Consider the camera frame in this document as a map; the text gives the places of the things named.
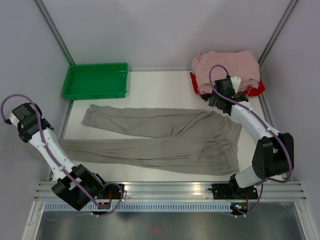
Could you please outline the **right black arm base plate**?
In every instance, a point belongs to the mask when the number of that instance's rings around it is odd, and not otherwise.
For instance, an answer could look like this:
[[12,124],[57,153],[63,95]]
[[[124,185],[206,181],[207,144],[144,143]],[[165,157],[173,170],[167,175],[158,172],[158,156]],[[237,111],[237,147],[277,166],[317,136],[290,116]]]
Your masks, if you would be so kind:
[[228,183],[214,183],[209,188],[214,200],[257,200],[258,192],[254,186],[240,188]]

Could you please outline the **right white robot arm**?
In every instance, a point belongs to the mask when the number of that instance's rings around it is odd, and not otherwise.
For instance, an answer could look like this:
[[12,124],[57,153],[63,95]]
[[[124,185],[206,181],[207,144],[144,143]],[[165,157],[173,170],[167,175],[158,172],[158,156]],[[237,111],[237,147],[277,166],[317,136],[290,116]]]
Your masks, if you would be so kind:
[[247,97],[235,92],[234,80],[235,77],[228,76],[212,83],[209,105],[235,119],[255,143],[251,165],[232,175],[228,182],[228,193],[238,199],[274,176],[287,174],[284,181],[290,180],[294,169],[294,139],[290,133],[280,133],[263,120]]

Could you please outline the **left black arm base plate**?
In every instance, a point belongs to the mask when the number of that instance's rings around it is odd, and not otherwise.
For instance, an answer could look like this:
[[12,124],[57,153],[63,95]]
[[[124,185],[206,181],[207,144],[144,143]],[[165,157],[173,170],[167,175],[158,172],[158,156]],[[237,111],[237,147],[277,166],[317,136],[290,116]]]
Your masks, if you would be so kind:
[[125,185],[121,183],[118,183],[117,185],[107,184],[98,198],[104,200],[119,200],[121,197],[121,190],[125,193]]

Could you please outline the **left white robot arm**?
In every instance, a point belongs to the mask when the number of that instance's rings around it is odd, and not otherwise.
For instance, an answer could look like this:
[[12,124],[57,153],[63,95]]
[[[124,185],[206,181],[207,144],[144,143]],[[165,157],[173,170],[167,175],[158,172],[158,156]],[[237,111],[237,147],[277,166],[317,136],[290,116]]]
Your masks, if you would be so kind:
[[82,164],[74,164],[60,146],[50,123],[41,118],[39,125],[37,115],[30,103],[24,103],[12,110],[9,120],[17,127],[20,139],[32,145],[51,168],[56,182],[52,191],[77,211],[89,202],[97,206],[96,197],[105,198],[109,186]]

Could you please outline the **grey trousers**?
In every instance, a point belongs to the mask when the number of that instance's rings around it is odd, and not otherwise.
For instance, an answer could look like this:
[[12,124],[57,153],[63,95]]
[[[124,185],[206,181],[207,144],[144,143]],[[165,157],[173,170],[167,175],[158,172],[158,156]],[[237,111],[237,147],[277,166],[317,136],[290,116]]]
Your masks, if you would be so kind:
[[215,111],[92,104],[82,124],[126,138],[61,139],[60,146],[73,161],[210,176],[239,171],[242,127]]

